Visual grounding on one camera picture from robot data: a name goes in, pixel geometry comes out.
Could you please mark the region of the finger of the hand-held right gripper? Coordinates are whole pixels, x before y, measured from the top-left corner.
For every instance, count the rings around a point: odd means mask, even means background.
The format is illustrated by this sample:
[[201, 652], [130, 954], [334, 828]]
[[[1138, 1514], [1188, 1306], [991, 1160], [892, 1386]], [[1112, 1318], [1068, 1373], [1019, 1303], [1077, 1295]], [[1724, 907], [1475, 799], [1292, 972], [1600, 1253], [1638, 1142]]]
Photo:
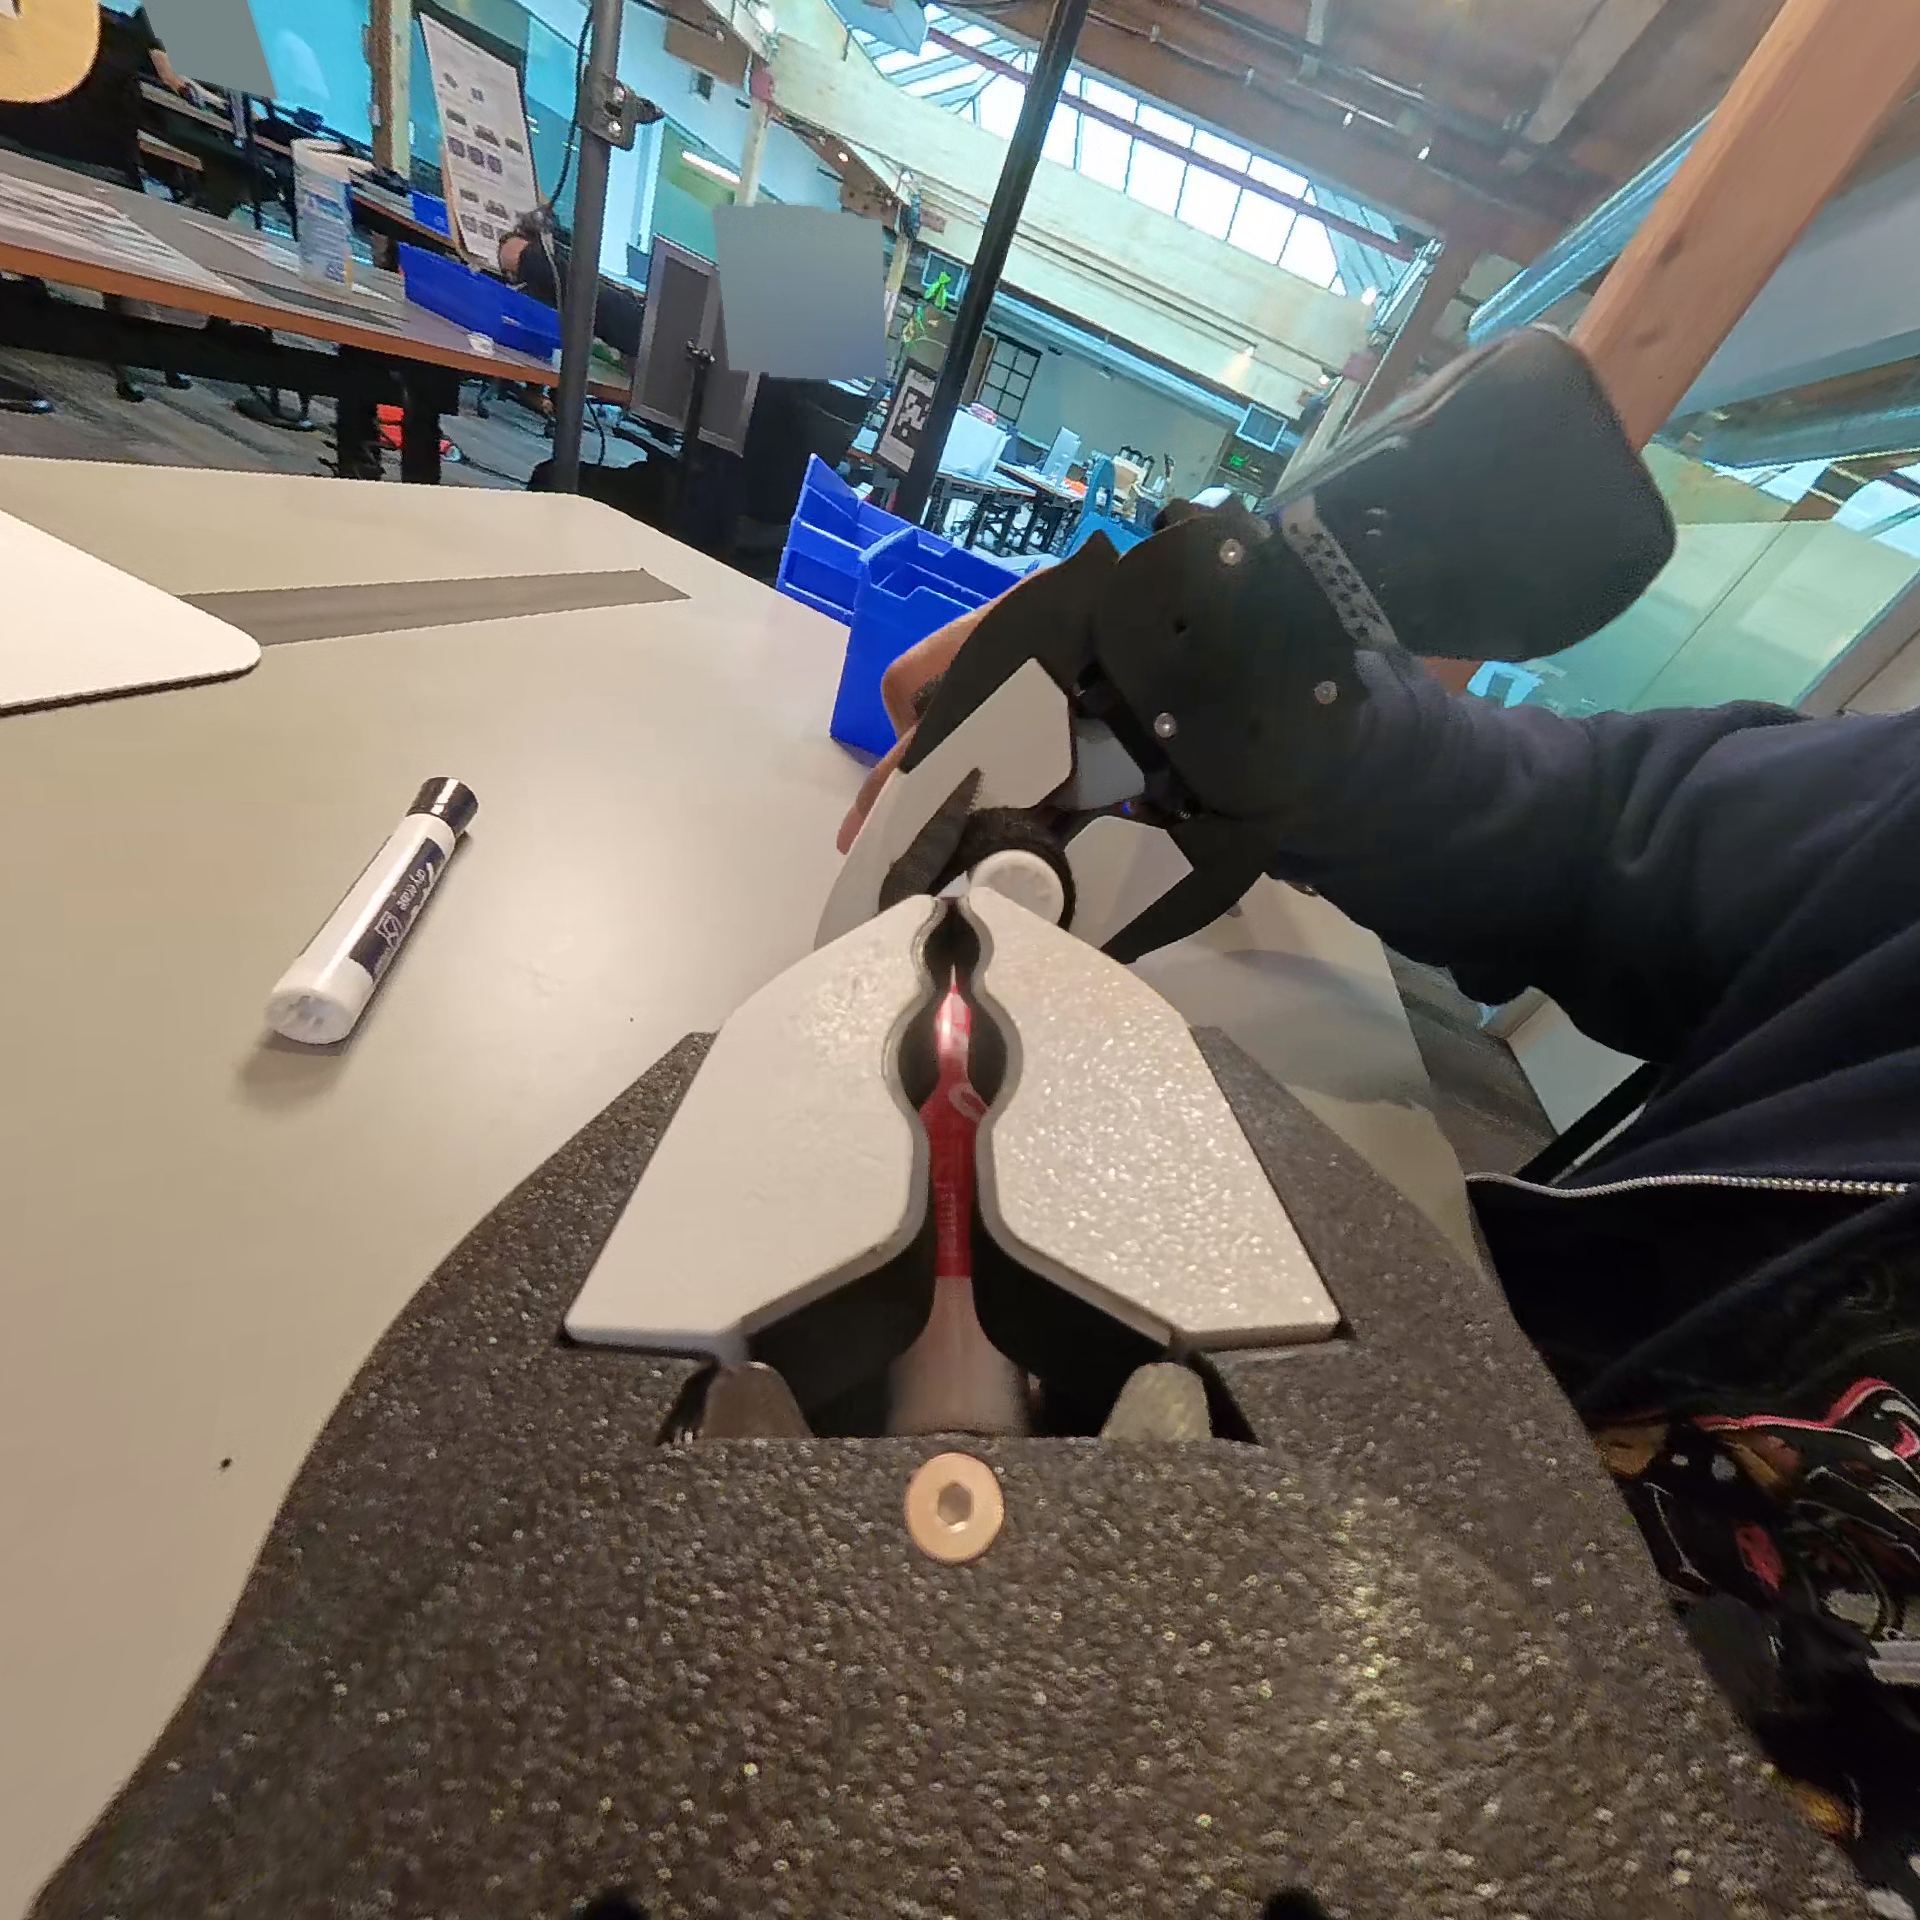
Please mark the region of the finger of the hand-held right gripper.
[[1191, 861], [1166, 828], [1125, 811], [1076, 820], [1064, 837], [1071, 884], [1068, 932], [1112, 942], [1191, 876]]
[[1064, 688], [1044, 662], [1023, 659], [946, 734], [923, 717], [915, 762], [900, 758], [844, 855], [817, 920], [817, 947], [851, 933], [900, 900], [956, 888], [968, 823], [985, 809], [1031, 809], [1073, 770]]

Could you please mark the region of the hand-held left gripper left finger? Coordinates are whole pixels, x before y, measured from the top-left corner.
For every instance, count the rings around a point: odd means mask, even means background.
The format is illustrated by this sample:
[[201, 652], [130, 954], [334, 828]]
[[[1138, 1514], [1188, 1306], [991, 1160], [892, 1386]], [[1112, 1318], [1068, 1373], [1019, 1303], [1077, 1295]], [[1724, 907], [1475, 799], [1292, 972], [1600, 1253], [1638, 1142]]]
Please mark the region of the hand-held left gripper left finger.
[[731, 1012], [564, 1314], [571, 1340], [739, 1362], [905, 1251], [927, 1142], [902, 1057], [939, 923], [941, 900], [908, 897]]

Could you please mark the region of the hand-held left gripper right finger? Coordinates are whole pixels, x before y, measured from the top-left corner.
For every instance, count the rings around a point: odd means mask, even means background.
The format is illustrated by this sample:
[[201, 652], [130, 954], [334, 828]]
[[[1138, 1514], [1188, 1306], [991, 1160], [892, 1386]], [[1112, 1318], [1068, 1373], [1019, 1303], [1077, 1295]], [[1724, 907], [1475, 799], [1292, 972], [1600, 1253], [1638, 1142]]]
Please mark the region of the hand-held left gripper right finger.
[[975, 1134], [993, 1244], [1163, 1347], [1329, 1340], [1329, 1285], [1188, 1019], [1016, 900], [970, 895], [1004, 1067]]

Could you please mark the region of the green marker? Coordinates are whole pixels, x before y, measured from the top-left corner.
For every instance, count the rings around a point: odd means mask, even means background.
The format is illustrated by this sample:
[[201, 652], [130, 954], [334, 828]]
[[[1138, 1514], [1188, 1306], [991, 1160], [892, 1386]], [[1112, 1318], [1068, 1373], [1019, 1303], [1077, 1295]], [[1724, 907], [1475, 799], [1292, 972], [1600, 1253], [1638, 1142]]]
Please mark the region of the green marker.
[[996, 847], [972, 861], [968, 892], [1014, 900], [1023, 912], [1055, 928], [1071, 922], [1071, 876], [1031, 847]]

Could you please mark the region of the red marker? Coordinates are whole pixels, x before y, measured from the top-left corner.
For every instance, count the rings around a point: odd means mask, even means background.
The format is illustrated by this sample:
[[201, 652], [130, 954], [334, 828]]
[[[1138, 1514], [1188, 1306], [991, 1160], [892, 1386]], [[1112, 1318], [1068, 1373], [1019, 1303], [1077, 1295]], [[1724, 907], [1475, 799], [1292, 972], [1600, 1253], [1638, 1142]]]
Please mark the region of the red marker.
[[975, 1150], [987, 1104], [973, 1086], [973, 1014], [954, 972], [937, 996], [929, 1036], [936, 1073], [919, 1118], [932, 1229], [932, 1306], [944, 1319], [959, 1323], [973, 1314]]

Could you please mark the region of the black marker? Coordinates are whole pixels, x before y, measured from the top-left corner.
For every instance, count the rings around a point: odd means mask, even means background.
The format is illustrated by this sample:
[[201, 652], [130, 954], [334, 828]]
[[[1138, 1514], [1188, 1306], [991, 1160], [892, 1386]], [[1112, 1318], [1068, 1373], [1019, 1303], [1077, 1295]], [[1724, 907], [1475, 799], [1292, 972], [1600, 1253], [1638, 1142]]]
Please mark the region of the black marker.
[[278, 978], [264, 1008], [269, 1036], [300, 1045], [347, 1039], [416, 929], [476, 811], [477, 796], [465, 782], [422, 782], [395, 828]]

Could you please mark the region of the person's right hand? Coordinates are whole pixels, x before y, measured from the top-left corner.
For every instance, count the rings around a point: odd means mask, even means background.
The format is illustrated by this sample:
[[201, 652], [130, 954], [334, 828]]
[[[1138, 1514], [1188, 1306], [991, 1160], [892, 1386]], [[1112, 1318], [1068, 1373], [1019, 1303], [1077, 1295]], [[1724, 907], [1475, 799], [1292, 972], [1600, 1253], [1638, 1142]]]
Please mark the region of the person's right hand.
[[882, 790], [900, 765], [912, 737], [918, 730], [925, 703], [934, 688], [948, 672], [951, 659], [963, 650], [972, 633], [996, 610], [993, 602], [968, 610], [934, 629], [929, 636], [914, 641], [897, 659], [892, 659], [880, 674], [880, 699], [893, 725], [895, 739], [880, 755], [861, 780], [848, 811], [844, 814], [833, 849], [848, 855], [856, 843], [868, 815], [871, 814]]

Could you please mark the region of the black table mat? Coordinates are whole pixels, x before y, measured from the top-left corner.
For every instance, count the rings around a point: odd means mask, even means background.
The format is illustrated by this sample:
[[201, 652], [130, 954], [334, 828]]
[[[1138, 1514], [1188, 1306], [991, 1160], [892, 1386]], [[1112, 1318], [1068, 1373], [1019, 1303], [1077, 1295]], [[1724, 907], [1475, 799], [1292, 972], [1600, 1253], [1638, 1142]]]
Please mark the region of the black table mat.
[[643, 567], [182, 594], [262, 648], [569, 612], [674, 605], [681, 587]]

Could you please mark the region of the small blue bin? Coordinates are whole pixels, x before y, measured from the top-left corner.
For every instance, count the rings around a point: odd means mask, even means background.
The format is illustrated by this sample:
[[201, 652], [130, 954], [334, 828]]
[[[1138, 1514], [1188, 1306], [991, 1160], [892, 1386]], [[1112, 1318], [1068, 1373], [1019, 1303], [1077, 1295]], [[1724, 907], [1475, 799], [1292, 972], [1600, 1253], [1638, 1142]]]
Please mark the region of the small blue bin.
[[403, 298], [492, 345], [551, 362], [564, 345], [558, 312], [443, 252], [395, 243]]

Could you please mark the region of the wooden work table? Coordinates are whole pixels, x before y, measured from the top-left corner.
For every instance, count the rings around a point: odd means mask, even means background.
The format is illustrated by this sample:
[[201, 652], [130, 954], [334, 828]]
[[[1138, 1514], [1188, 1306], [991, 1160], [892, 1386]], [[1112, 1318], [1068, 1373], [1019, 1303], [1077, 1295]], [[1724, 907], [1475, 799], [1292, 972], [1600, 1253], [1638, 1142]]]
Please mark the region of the wooden work table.
[[329, 400], [344, 478], [381, 476], [381, 407], [398, 414], [398, 478], [435, 483], [463, 384], [562, 384], [547, 357], [418, 306], [391, 272], [325, 290], [252, 230], [12, 149], [2, 270], [6, 351]]

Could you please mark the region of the wooden post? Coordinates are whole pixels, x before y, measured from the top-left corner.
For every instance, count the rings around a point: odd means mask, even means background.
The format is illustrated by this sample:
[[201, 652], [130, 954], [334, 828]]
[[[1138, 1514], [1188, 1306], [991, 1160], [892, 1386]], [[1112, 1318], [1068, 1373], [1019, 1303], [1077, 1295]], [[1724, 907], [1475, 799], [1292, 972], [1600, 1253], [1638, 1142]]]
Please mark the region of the wooden post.
[[1786, 2], [1576, 320], [1644, 447], [1916, 89], [1913, 2]]

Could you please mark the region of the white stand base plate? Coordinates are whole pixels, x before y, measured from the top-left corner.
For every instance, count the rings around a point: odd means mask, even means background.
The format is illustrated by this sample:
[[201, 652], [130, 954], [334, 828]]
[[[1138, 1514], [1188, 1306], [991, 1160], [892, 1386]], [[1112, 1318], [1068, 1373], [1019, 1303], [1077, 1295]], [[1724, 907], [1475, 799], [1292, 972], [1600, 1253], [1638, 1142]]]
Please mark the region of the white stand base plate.
[[240, 678], [262, 645], [235, 626], [2, 515], [2, 712]]

